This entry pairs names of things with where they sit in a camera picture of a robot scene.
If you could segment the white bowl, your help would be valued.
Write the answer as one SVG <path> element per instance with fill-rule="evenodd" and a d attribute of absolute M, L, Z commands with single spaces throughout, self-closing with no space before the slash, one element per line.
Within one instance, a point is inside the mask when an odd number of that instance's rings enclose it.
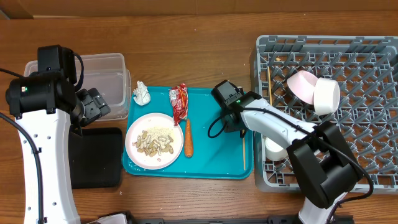
<path fill-rule="evenodd" d="M 315 113 L 319 116 L 334 113 L 340 103 L 340 87 L 338 82 L 327 78 L 319 78 L 313 96 Z"/>

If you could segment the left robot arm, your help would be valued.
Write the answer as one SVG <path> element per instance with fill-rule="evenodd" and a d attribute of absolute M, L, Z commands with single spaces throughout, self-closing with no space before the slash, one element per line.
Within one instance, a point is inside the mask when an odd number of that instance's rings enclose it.
<path fill-rule="evenodd" d="M 25 223 L 80 223 L 70 177 L 69 134 L 111 109 L 96 88 L 82 87 L 84 70 L 73 50 L 60 45 L 37 50 L 38 69 L 16 75 L 6 90 L 9 116 L 22 146 Z"/>

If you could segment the white cup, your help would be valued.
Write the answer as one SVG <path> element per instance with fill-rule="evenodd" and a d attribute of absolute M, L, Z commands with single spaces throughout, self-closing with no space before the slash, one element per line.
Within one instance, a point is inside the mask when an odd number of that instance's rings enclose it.
<path fill-rule="evenodd" d="M 287 151 L 270 138 L 264 140 L 266 157 L 271 161 L 282 161 L 288 157 Z"/>

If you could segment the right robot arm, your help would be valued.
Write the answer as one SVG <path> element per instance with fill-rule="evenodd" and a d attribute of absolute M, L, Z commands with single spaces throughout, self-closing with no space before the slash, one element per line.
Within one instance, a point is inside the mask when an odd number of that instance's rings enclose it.
<path fill-rule="evenodd" d="M 325 121 L 313 124 L 271 106 L 261 95 L 227 80 L 211 91 L 219 104 L 222 131 L 255 131 L 287 151 L 295 179 L 305 202 L 296 223 L 352 223 L 335 212 L 348 201 L 365 172 L 360 168 L 340 129 Z"/>

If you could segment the red snack wrapper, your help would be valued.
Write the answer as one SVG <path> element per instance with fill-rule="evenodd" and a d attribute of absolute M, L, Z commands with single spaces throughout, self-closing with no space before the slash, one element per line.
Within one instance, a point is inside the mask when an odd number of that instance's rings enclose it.
<path fill-rule="evenodd" d="M 187 118 L 188 92 L 184 83 L 169 90 L 170 103 L 172 105 L 174 125 L 180 124 L 181 120 Z"/>

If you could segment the wooden chopstick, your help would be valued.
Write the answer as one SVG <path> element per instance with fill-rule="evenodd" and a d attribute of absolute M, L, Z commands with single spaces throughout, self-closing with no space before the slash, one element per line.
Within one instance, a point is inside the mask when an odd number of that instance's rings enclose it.
<path fill-rule="evenodd" d="M 246 139 L 245 134 L 246 131 L 242 131 L 242 142 L 243 142 L 243 170 L 246 171 Z"/>
<path fill-rule="evenodd" d="M 272 80 L 271 80 L 271 68 L 267 66 L 267 82 L 268 82 L 268 95 L 269 95 L 269 104 L 272 106 Z"/>

